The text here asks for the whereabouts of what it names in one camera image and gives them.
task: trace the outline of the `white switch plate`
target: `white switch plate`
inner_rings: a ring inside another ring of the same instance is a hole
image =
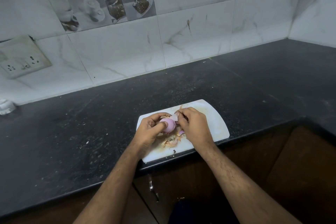
[[[28,35],[0,43],[0,72],[9,79],[51,66]]]

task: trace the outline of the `person's right hand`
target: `person's right hand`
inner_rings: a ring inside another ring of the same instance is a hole
[[[198,152],[215,145],[209,130],[207,117],[195,108],[188,107],[175,112],[187,139]]]

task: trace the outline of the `person's left thumb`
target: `person's left thumb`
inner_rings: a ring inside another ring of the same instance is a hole
[[[157,136],[158,133],[161,133],[162,131],[164,131],[164,129],[168,126],[168,123],[166,121],[164,122],[159,122],[158,124],[156,124],[154,127],[152,127],[150,130],[153,134],[153,136]]]

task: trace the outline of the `person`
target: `person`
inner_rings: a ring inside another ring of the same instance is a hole
[[[217,148],[203,113],[188,107],[176,114],[187,139],[212,170],[241,224],[300,223]],[[74,224],[121,223],[137,163],[166,128],[166,122],[159,122],[164,115],[169,114],[156,113],[141,121],[133,140]]]

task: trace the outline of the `cutting board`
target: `cutting board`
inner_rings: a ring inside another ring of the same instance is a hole
[[[174,112],[177,111],[180,108],[180,106],[181,105],[178,105],[178,106],[166,108],[163,110],[158,110],[156,112],[151,112],[151,113],[141,115],[139,117],[136,128],[138,129],[140,122],[143,118],[148,117],[158,112],[168,112],[170,114],[174,114]],[[206,102],[203,99],[200,99],[200,100],[182,105],[182,108],[187,108],[187,107],[194,107],[198,111],[205,114],[208,120],[209,129],[212,134],[212,138],[214,142],[229,138],[230,134],[229,134],[228,128],[226,127],[224,120],[222,119],[220,114],[215,110],[215,108],[213,108],[208,102]],[[149,154],[146,157],[144,157],[142,160],[143,162],[147,163],[147,162],[159,159],[159,158],[164,158],[164,157],[174,155],[176,153],[180,153],[180,152],[190,150],[193,148],[194,147],[191,144],[191,142],[187,140],[186,135],[182,135],[181,141],[178,143],[176,147],[173,147],[173,148],[168,148],[167,146],[162,147],[161,142],[154,142]]]

